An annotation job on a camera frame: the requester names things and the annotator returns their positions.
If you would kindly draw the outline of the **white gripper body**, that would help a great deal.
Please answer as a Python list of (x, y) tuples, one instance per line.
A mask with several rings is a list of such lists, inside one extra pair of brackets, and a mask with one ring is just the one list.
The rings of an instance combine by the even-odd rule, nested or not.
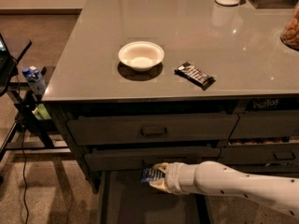
[(196, 193), (194, 182), (197, 164), (185, 164), (182, 162), (171, 163), (166, 169), (164, 182), (171, 193), (176, 195)]

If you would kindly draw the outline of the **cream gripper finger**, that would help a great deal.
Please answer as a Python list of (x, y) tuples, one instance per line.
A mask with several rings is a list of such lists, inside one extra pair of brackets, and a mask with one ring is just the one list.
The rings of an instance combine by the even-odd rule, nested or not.
[(168, 167), (169, 167), (169, 163), (167, 163), (167, 162), (156, 163), (153, 165), (154, 170), (159, 170), (163, 173), (167, 172)]
[(171, 193), (171, 190), (165, 184), (165, 181), (163, 179), (157, 179), (155, 181), (150, 181), (149, 185), (157, 190), (161, 190), (166, 193)]

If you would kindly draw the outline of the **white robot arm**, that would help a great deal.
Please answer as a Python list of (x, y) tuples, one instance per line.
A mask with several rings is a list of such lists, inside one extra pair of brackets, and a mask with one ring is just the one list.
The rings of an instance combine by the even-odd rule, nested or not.
[(149, 184), (176, 195), (232, 196), (299, 218), (299, 179), (239, 172), (215, 161), (158, 163)]

